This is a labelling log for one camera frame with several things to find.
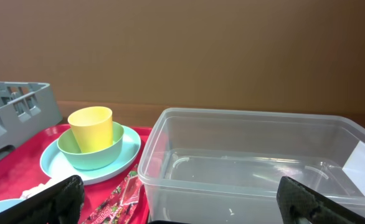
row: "red candy wrapper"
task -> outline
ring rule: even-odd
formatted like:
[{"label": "red candy wrapper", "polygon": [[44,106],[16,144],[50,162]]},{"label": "red candy wrapper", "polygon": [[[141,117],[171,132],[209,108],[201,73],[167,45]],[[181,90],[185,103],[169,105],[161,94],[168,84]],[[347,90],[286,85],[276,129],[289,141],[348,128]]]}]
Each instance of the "red candy wrapper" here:
[{"label": "red candy wrapper", "polygon": [[141,181],[137,167],[112,191],[111,195],[95,209],[82,224],[128,224],[140,199]]}]

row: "bowl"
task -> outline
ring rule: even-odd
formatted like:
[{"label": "bowl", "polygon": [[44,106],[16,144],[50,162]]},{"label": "bowl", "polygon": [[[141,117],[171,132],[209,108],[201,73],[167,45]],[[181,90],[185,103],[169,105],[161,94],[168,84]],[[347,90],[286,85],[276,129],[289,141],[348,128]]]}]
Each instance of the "bowl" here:
[{"label": "bowl", "polygon": [[82,153],[72,130],[68,129],[58,138],[57,146],[74,168],[92,170],[105,167],[118,158],[123,145],[123,135],[123,126],[113,122],[113,144],[96,152]]}]

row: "clear plastic container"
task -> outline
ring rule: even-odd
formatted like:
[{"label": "clear plastic container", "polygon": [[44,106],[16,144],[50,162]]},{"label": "clear plastic container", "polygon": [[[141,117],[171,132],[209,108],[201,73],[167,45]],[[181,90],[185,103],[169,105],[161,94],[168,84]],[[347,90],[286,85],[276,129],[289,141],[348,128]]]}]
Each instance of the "clear plastic container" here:
[{"label": "clear plastic container", "polygon": [[365,217],[364,148],[365,129],[339,116],[171,108],[138,174],[152,220],[282,223],[284,175]]}]

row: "red tray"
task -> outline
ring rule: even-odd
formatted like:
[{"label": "red tray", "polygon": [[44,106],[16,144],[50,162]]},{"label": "red tray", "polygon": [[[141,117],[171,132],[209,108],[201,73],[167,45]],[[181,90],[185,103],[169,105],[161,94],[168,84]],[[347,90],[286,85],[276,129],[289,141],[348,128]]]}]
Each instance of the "red tray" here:
[{"label": "red tray", "polygon": [[[0,161],[0,200],[19,198],[24,190],[31,189],[39,184],[44,184],[49,180],[49,177],[41,171],[39,164],[40,156],[52,141],[57,139],[69,128],[68,124],[47,128]],[[116,177],[84,187],[85,201],[79,223],[84,221],[111,194],[112,190],[123,180],[130,169],[140,161],[143,148],[152,129],[133,129],[141,138],[141,148],[137,158],[129,168]],[[142,203],[137,206],[137,215],[130,221],[131,224],[146,223],[149,208],[146,196],[142,195],[142,197]]]}]

